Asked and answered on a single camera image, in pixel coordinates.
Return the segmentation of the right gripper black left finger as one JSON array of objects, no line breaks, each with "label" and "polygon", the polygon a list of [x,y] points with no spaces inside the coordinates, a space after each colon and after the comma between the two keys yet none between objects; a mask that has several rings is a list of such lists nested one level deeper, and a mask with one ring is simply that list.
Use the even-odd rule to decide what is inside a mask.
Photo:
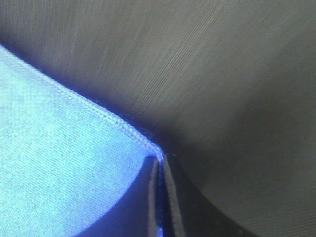
[{"label": "right gripper black left finger", "polygon": [[155,237],[158,160],[146,157],[135,180],[119,201],[79,237]]}]

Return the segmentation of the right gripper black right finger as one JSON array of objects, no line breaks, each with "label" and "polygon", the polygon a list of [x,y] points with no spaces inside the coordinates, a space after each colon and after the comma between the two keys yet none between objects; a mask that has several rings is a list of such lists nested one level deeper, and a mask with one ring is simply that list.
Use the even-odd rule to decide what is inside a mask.
[{"label": "right gripper black right finger", "polygon": [[165,237],[255,237],[215,207],[193,184],[175,156],[165,155]]}]

